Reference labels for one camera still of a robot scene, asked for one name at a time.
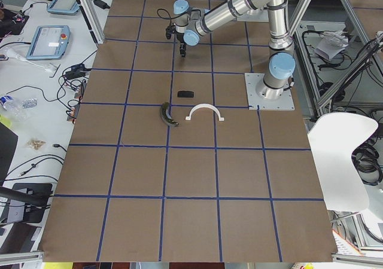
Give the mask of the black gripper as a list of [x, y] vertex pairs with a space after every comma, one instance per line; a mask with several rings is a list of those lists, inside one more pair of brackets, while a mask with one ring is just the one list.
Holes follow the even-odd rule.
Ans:
[[184, 34], [183, 33], [177, 33], [176, 37], [177, 37], [177, 40], [180, 42], [180, 47], [179, 47], [180, 56], [185, 57], [187, 46], [186, 46], [186, 43], [184, 40]]

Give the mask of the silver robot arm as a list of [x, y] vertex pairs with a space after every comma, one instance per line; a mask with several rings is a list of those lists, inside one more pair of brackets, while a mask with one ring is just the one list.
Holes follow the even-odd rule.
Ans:
[[185, 56], [188, 45], [197, 45], [201, 37], [261, 7], [266, 7], [268, 12], [270, 58], [256, 92], [262, 99], [277, 100], [287, 91], [287, 81], [296, 67], [288, 25], [288, 0], [227, 0], [211, 10], [191, 7], [186, 0], [177, 0], [173, 6], [174, 17], [166, 28], [166, 38], [175, 35], [180, 42], [180, 54]]

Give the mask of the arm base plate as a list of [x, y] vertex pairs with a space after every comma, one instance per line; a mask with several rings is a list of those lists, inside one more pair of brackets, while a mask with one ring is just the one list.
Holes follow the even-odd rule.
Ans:
[[288, 83], [275, 90], [266, 87], [263, 77], [263, 73], [245, 73], [248, 109], [261, 111], [295, 110]]

